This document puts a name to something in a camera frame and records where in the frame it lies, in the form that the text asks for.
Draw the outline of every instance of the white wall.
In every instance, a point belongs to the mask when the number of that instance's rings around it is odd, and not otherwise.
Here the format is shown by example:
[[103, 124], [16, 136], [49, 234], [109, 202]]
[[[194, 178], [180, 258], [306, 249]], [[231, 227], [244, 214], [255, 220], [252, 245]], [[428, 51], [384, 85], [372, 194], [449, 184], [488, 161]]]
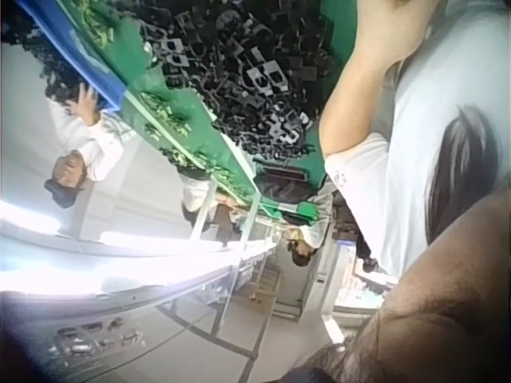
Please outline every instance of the white wall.
[[[107, 180], [89, 183], [90, 195], [75, 207], [59, 208], [44, 187], [54, 161], [64, 154], [44, 98], [41, 66], [20, 46], [2, 45], [2, 198], [58, 218], [79, 238], [97, 240], [103, 231], [187, 238], [176, 170], [140, 137], [125, 145]], [[216, 229], [203, 239], [215, 237]]]

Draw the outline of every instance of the woman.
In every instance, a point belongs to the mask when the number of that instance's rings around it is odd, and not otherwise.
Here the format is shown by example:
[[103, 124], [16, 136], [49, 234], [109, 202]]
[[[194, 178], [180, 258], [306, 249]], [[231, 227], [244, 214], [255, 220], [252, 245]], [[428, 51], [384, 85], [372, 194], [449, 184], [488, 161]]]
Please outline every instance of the woman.
[[476, 203], [354, 340], [321, 349], [278, 382], [509, 381], [509, 197], [500, 190]]
[[326, 169], [381, 268], [400, 277], [509, 171], [509, 13], [478, 2], [406, 62], [390, 143], [370, 133], [386, 72], [439, 0], [358, 0], [355, 51], [323, 112]]
[[106, 178], [121, 159], [123, 144], [136, 135], [121, 118], [100, 110], [97, 99], [93, 87], [85, 84], [80, 84], [76, 102], [67, 101], [68, 108], [47, 99], [65, 156], [57, 158], [45, 189], [64, 209], [74, 205], [86, 179]]

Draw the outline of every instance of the hand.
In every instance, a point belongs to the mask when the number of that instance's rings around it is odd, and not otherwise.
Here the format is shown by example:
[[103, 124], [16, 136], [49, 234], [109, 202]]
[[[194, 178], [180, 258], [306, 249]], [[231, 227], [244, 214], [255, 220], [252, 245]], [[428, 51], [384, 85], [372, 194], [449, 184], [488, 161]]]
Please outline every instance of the hand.
[[101, 119], [96, 110], [97, 93], [92, 86], [85, 89], [85, 84], [80, 84], [78, 102], [67, 101], [66, 104], [69, 105], [71, 113], [80, 116], [87, 126], [93, 126]]
[[358, 0], [355, 54], [387, 70], [421, 45], [439, 0]]
[[238, 202], [228, 195], [225, 197], [224, 205], [233, 209], [238, 206]]

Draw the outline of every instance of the blue tray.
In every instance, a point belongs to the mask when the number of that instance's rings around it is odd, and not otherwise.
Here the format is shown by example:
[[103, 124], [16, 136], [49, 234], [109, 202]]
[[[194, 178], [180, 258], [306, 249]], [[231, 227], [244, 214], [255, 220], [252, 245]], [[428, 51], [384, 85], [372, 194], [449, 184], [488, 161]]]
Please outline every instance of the blue tray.
[[81, 39], [79, 33], [55, 0], [17, 0], [61, 55], [91, 84], [109, 103], [107, 109], [121, 109], [126, 85]]

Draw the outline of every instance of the dark hair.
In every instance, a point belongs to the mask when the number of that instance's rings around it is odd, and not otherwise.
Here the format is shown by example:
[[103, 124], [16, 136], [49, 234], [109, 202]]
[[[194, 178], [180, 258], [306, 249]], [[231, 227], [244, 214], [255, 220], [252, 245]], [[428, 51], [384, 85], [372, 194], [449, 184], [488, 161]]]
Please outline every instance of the dark hair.
[[[386, 369], [376, 358], [378, 330], [374, 333], [374, 350], [363, 350], [358, 347], [357, 340], [360, 339], [364, 329], [372, 319], [373, 317], [369, 317], [360, 326], [356, 335], [347, 337], [343, 343], [323, 347], [307, 359], [303, 366], [292, 369], [277, 382], [373, 383], [391, 381], [392, 383], [400, 383], [406, 381], [402, 376]], [[301, 371], [301, 373], [298, 374], [298, 378], [292, 379], [295, 377], [296, 370]]]
[[240, 225], [237, 222], [232, 223], [232, 232], [234, 234], [241, 234], [242, 231], [241, 231]]
[[[199, 213], [197, 211], [189, 211], [184, 203], [181, 204], [181, 210], [183, 212], [183, 217], [184, 219], [186, 219], [188, 222], [190, 222], [190, 225], [192, 226], [192, 228], [195, 227], [195, 223], [197, 221], [197, 216], [199, 215]], [[204, 233], [205, 231], [208, 231], [209, 228], [211, 227], [211, 223], [210, 222], [204, 222], [204, 226], [202, 226], [202, 232]]]
[[377, 263], [371, 262], [374, 260], [373, 258], [364, 259], [364, 262], [362, 264], [362, 270], [364, 273], [372, 273], [376, 270], [376, 267], [378, 266]]
[[80, 192], [79, 186], [75, 188], [66, 188], [61, 186], [55, 180], [47, 180], [45, 182], [45, 189], [51, 193], [53, 201], [63, 209], [72, 207], [77, 200], [77, 195]]
[[428, 245], [493, 190], [497, 168], [497, 142], [488, 121], [475, 108], [460, 109], [444, 133], [426, 203]]
[[356, 246], [357, 258], [359, 258], [359, 259], [369, 259], [370, 258], [370, 248], [369, 248], [369, 245], [367, 245], [366, 239], [364, 238], [362, 233], [360, 233], [358, 235], [357, 243], [355, 246]]
[[304, 256], [296, 250], [297, 247], [298, 241], [292, 240], [287, 243], [287, 251], [291, 252], [293, 263], [298, 267], [308, 266], [312, 257], [318, 252], [318, 249], [314, 249], [308, 255]]

